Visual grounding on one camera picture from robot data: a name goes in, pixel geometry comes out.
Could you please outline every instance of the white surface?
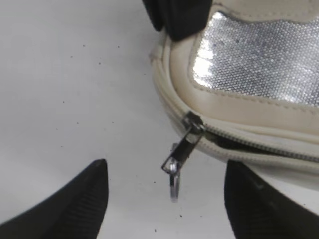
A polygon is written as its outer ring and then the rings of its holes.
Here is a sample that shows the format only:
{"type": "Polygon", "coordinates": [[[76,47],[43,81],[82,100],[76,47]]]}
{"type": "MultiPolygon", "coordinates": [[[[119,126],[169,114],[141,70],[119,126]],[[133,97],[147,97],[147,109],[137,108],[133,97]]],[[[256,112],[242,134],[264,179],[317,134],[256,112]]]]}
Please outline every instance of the white surface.
{"type": "Polygon", "coordinates": [[[170,202],[160,165],[179,138],[151,80],[157,37],[140,0],[1,1],[0,221],[105,157],[100,239],[234,238],[225,164],[196,152],[170,202]]]}

